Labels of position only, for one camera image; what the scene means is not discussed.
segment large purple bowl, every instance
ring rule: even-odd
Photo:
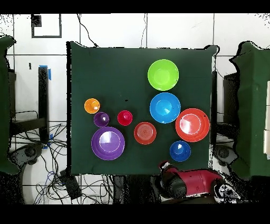
[[[124,151],[124,136],[114,127],[102,127],[92,137],[94,154],[102,160],[115,160]]]

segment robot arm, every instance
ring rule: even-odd
[[[234,203],[240,196],[223,177],[210,170],[178,171],[168,161],[159,165],[160,175],[156,186],[164,198],[185,198],[190,195],[210,195],[218,203]]]

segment small purple bowl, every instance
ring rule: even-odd
[[[94,116],[94,123],[98,127],[105,127],[109,123],[109,115],[104,112],[98,112]]]

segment bowl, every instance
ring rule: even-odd
[[[98,127],[105,127],[108,125],[109,123],[109,115],[104,113],[104,112],[98,112],[95,114],[94,116],[94,123],[95,125],[97,125]]]
[[[189,108],[177,117],[175,126],[180,138],[186,142],[198,142],[208,134],[210,122],[202,110]]]
[[[141,122],[134,129],[134,138],[142,145],[151,144],[156,136],[156,128],[149,122]]]
[[[100,103],[98,102],[98,100],[94,98],[88,99],[84,103],[84,109],[89,114],[95,114],[96,112],[99,111],[99,108],[100,108]]]
[[[159,123],[174,121],[180,114],[180,101],[169,92],[157,94],[150,103],[150,114]]]
[[[151,86],[157,90],[166,91],[176,85],[179,71],[172,61],[161,59],[149,67],[147,76]]]
[[[170,155],[177,162],[183,162],[191,154],[190,146],[183,141],[176,141],[170,147]]]
[[[124,146],[124,136],[114,127],[98,129],[91,141],[93,153],[102,160],[115,160],[123,153]]]
[[[127,126],[132,122],[132,113],[128,110],[122,110],[117,116],[120,125]]]

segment red bowl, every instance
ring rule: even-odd
[[[197,109],[182,111],[175,122],[176,132],[186,142],[198,142],[209,132],[210,122],[207,115]]]
[[[156,128],[149,122],[141,122],[134,129],[135,140],[142,145],[152,143],[156,136]]]
[[[128,110],[122,110],[118,116],[117,120],[120,125],[127,126],[132,122],[132,113]]]

